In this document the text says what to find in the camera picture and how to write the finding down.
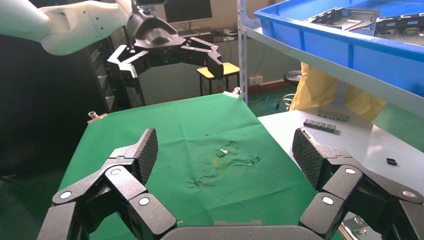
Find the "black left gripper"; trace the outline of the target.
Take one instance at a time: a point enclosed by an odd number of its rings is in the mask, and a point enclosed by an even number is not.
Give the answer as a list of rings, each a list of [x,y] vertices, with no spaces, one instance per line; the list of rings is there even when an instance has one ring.
[[[151,67],[185,63],[206,67],[218,80],[224,77],[218,46],[197,37],[185,40],[151,11],[131,6],[126,29],[133,48],[120,45],[107,59],[113,78],[125,87],[141,89],[139,75]]]

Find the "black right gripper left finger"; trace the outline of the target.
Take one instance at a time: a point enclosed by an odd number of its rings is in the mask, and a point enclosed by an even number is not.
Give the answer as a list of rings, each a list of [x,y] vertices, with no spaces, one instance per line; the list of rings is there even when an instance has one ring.
[[[117,214],[138,240],[159,240],[177,226],[173,214],[146,188],[158,155],[156,130],[116,148],[99,170],[58,191],[38,234],[40,240],[88,240]]]

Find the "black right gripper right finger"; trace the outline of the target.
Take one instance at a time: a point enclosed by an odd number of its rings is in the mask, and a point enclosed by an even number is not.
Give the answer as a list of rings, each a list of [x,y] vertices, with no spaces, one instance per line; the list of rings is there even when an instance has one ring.
[[[424,197],[416,190],[366,169],[345,149],[318,142],[305,128],[295,130],[292,153],[317,191],[301,226],[329,240],[350,212],[384,240],[423,239]]]

